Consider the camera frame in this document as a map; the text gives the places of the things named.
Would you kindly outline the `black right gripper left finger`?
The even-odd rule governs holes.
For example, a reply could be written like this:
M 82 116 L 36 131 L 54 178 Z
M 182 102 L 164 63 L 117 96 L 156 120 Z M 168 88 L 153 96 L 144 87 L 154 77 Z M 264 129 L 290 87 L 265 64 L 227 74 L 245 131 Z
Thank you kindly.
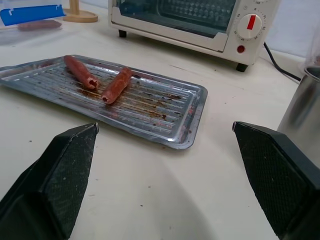
M 2 240 L 68 240 L 87 189 L 98 124 L 55 136 L 0 201 Z

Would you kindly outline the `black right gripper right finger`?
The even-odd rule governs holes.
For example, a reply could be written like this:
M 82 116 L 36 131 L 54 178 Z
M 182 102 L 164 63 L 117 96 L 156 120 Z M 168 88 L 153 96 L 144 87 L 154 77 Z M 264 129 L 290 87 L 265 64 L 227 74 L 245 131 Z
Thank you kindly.
M 320 170 L 283 133 L 235 121 L 246 175 L 280 240 L 320 238 Z

